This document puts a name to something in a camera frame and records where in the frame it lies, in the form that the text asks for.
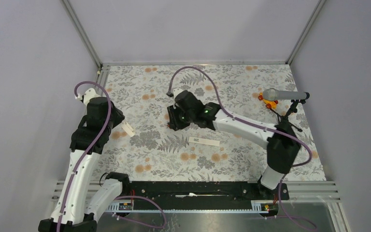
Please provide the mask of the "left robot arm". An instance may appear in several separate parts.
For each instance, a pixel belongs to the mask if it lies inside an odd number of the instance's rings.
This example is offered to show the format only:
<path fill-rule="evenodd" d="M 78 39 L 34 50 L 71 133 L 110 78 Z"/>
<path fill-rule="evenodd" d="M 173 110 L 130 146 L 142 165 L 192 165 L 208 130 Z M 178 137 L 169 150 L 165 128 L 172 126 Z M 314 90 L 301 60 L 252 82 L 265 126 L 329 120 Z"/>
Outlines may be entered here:
<path fill-rule="evenodd" d="M 84 97 L 86 115 L 71 136 L 70 163 L 58 202 L 48 219 L 40 221 L 40 232 L 94 232 L 115 197 L 126 198 L 130 185 L 112 173 L 101 188 L 87 199 L 90 179 L 111 130 L 124 120 L 107 97 Z"/>

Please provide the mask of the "white remote control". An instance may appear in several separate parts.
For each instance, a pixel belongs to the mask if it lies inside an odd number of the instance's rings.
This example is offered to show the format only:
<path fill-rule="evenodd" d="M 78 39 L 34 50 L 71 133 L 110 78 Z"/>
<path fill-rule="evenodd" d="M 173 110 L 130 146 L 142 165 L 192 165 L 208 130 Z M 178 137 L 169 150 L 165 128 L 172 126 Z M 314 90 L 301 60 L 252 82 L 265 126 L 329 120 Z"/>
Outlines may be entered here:
<path fill-rule="evenodd" d="M 124 132 L 129 136 L 133 137 L 135 135 L 135 130 L 134 128 L 128 123 L 128 122 L 123 122 L 121 124 L 121 128 L 124 130 Z"/>

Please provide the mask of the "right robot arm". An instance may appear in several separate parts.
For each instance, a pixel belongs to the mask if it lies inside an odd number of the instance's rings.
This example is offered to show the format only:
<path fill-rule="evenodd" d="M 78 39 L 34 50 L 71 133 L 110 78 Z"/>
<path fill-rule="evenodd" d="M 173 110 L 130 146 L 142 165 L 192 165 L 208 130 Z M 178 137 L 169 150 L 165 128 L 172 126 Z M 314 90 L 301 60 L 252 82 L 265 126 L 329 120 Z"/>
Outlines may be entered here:
<path fill-rule="evenodd" d="M 280 181 L 294 166 L 301 149 L 289 123 L 280 121 L 274 125 L 233 116 L 220 104 L 203 104 L 187 90 L 176 88 L 167 95 L 174 100 L 173 105 L 167 108 L 170 129 L 178 131 L 195 124 L 202 129 L 238 135 L 265 149 L 267 167 L 259 179 L 257 191 L 264 199 L 276 194 Z"/>

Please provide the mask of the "white remote battery cover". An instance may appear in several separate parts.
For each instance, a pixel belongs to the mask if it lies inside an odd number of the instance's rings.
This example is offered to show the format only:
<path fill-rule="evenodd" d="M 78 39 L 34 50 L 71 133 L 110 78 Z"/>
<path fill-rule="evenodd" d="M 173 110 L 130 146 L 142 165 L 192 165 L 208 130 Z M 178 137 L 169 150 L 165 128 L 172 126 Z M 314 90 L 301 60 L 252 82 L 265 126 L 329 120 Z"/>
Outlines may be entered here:
<path fill-rule="evenodd" d="M 189 136 L 188 141 L 190 143 L 196 143 L 196 144 L 202 144 L 202 145 L 220 146 L 220 141 L 198 138 L 198 137 L 192 137 L 192 136 Z"/>

